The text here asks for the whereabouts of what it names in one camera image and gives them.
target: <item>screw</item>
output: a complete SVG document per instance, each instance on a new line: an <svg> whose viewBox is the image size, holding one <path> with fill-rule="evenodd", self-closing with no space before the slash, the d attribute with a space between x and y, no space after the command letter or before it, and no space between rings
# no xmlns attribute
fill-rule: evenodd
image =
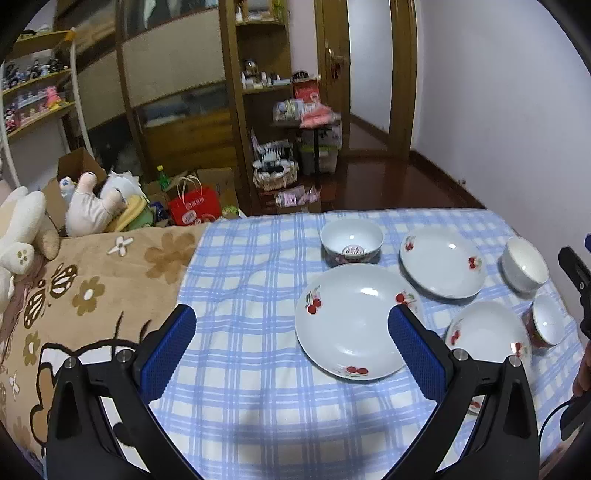
<svg viewBox="0 0 591 480"><path fill-rule="evenodd" d="M514 367L520 367L521 366L521 360L519 357L515 356L515 355L511 355L509 357L509 363L511 365L513 365Z"/></svg>
<svg viewBox="0 0 591 480"><path fill-rule="evenodd" d="M456 358L456 360L459 360L460 362L468 360L468 352L461 348L456 348L453 351L453 356Z"/></svg>
<svg viewBox="0 0 591 480"><path fill-rule="evenodd" d="M76 366L77 358L75 356L71 356L70 358L66 358L64 362L64 367L67 369L74 368Z"/></svg>
<svg viewBox="0 0 591 480"><path fill-rule="evenodd" d="M129 350L121 350L118 354L117 354L117 361L120 364L125 364L127 362L129 362L131 360L131 358L133 357L134 353Z"/></svg>

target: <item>red paper bag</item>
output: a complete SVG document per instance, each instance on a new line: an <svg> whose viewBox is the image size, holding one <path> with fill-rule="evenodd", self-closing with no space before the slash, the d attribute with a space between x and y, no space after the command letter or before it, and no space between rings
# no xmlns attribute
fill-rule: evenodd
<svg viewBox="0 0 591 480"><path fill-rule="evenodd" d="M185 193L187 182L195 184L199 182L199 188ZM195 225L203 222L214 222L222 216L222 207L215 190L202 186L199 179L189 176L181 179L183 192L178 191L178 197L168 203L168 208L173 216L174 223L179 226Z"/></svg>

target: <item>wooden door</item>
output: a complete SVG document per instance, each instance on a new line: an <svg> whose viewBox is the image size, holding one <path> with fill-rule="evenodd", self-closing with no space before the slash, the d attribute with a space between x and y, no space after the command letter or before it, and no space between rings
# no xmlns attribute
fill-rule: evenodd
<svg viewBox="0 0 591 480"><path fill-rule="evenodd" d="M349 149L350 122L350 50L349 14L347 0L320 0L316 4L322 13L317 15L317 29L322 30L324 44L319 52L322 77L321 97L343 117L343 149Z"/></svg>

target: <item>pink toy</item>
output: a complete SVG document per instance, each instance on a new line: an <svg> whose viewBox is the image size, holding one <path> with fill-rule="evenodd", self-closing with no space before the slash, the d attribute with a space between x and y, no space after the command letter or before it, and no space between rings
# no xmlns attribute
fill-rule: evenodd
<svg viewBox="0 0 591 480"><path fill-rule="evenodd" d="M56 108L60 107L60 103L61 103L61 98L60 96L57 94L57 88L56 87L47 87L47 108L49 108L49 110L55 110Z"/></svg>
<svg viewBox="0 0 591 480"><path fill-rule="evenodd" d="M321 125L332 123L334 120L332 108L316 104L316 108L311 112L305 113L301 118L300 128L314 128Z"/></svg>

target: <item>table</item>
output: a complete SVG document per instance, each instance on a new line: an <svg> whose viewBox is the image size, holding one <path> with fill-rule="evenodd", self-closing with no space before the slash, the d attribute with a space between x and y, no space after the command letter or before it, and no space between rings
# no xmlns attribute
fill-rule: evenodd
<svg viewBox="0 0 591 480"><path fill-rule="evenodd" d="M423 397L407 368L375 382L343 381L312 364L297 342L296 301L328 269L320 230L344 216L381 226L379 264L394 271L400 270L400 243L411 229L456 229L478 246L486 263L488 277L476 300L494 299L517 314L531 303L502 281L498 259L513 231L487 210L332 212L211 224L178 296L195 309L197 332L164 395L152 404L163 428L205 478L382 478L433 411L435 403ZM542 291L560 302L551 283ZM440 335L470 303L423 293L421 301L428 328ZM571 320L563 343L534 357L538 428L570 398L582 354ZM542 458L559 442L559 419L556 415L544 433ZM458 459L474 421L466 417L443 466Z"/></svg>

